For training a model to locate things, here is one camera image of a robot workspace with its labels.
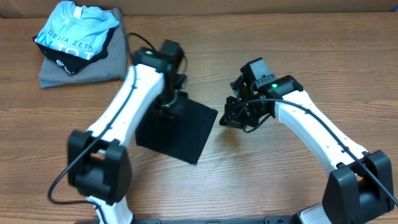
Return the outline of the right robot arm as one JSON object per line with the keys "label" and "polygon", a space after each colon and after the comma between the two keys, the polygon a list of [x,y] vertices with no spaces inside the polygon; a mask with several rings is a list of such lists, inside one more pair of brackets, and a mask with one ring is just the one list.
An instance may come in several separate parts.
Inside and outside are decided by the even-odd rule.
{"label": "right robot arm", "polygon": [[292,76],[277,78],[263,58],[241,67],[220,125],[251,133],[268,118],[291,129],[322,165],[328,181],[322,201],[265,223],[367,223],[397,206],[391,160],[369,152],[340,131]]}

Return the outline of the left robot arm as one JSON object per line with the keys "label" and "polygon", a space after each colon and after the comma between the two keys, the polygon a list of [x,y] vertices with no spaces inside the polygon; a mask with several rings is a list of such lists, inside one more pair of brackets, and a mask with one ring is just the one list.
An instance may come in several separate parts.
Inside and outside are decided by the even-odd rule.
{"label": "left robot arm", "polygon": [[182,117],[188,96],[181,91],[186,76],[178,69],[184,58],[180,44],[171,40],[160,50],[135,51],[128,75],[105,112],[87,131],[71,133],[63,174],[94,207],[97,223],[133,222],[126,202],[132,179],[128,148],[148,116],[153,122]]}

